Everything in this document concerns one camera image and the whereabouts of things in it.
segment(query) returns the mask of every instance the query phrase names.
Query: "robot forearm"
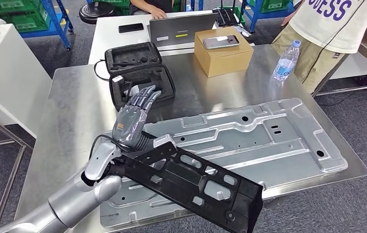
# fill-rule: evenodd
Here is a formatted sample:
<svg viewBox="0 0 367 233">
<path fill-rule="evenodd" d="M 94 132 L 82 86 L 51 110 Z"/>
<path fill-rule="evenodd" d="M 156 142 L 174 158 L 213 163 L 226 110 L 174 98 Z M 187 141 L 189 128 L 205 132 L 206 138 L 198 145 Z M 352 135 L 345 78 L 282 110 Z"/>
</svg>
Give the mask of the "robot forearm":
<svg viewBox="0 0 367 233">
<path fill-rule="evenodd" d="M 63 233 L 120 189 L 122 178 L 117 175 L 109 175 L 89 186 L 81 179 L 83 171 L 84 168 L 69 178 L 48 202 L 1 227 L 0 233 Z"/>
</svg>

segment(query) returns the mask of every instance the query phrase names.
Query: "stamped aluminum panel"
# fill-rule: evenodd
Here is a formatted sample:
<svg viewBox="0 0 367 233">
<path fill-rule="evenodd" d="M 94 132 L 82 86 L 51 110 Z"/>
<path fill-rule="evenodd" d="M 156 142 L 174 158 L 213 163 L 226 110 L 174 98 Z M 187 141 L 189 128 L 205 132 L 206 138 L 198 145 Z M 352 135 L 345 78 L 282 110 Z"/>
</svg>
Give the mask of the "stamped aluminum panel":
<svg viewBox="0 0 367 233">
<path fill-rule="evenodd" d="M 348 167 L 338 148 L 298 98 L 145 125 L 170 134 L 177 147 L 229 169 L 266 189 L 325 176 Z M 212 190 L 222 196 L 220 190 Z M 185 209 L 123 178 L 100 207 L 104 227 L 178 217 Z"/>
</svg>

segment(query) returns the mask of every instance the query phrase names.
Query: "bottle cap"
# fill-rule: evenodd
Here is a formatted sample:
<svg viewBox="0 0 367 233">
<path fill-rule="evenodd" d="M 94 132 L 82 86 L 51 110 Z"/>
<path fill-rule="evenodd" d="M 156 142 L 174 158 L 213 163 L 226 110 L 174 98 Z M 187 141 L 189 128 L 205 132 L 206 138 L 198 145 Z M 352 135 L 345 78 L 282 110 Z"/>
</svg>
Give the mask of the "bottle cap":
<svg viewBox="0 0 367 233">
<path fill-rule="evenodd" d="M 294 41 L 292 42 L 292 46 L 294 46 L 294 47 L 298 48 L 298 47 L 300 46 L 300 41 L 299 41 L 299 40 L 294 40 Z"/>
</svg>

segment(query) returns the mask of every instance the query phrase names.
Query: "gray carpet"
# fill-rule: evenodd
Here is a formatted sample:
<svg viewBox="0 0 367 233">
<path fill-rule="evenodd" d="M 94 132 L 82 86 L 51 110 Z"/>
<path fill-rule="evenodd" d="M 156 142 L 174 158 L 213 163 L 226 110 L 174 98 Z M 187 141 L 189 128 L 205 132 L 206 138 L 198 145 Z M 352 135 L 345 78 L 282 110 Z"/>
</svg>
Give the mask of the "gray carpet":
<svg viewBox="0 0 367 233">
<path fill-rule="evenodd" d="M 75 27 L 75 34 L 69 35 L 73 46 L 72 51 L 67 52 L 57 36 L 25 39 L 51 76 L 59 67 L 87 64 L 95 26 L 80 21 L 78 10 L 84 4 L 83 0 L 64 1 Z M 204 8 L 212 9 L 217 5 L 219 5 L 218 0 L 208 1 L 205 2 Z M 279 26 L 281 21 L 282 19 L 259 20 L 254 35 L 255 43 L 270 43 L 281 30 Z M 335 80 L 328 82 L 325 89 L 352 85 L 354 82 L 351 79 Z M 367 90 L 354 94 L 319 97 L 316 101 L 367 164 Z M 19 127 L 14 125 L 10 128 L 30 144 L 34 143 L 33 138 Z M 18 149 L 16 144 L 0 146 L 0 197 Z M 30 153 L 25 153 L 22 160 L 2 224 L 13 219 L 30 156 Z M 225 231 L 198 216 L 192 216 L 124 232 L 219 233 Z M 299 192 L 270 209 L 264 208 L 254 232 L 367 233 L 367 177 Z"/>
</svg>

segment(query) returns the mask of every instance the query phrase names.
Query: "black smartphone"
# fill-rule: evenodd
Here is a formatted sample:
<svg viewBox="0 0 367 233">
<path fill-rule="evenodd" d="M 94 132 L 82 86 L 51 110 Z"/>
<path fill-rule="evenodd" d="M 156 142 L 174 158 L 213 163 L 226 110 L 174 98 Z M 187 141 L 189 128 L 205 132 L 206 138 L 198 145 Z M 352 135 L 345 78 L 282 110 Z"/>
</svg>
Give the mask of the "black smartphone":
<svg viewBox="0 0 367 233">
<path fill-rule="evenodd" d="M 119 26 L 119 33 L 128 33 L 134 31 L 144 30 L 144 25 L 142 23 L 128 24 Z"/>
</svg>

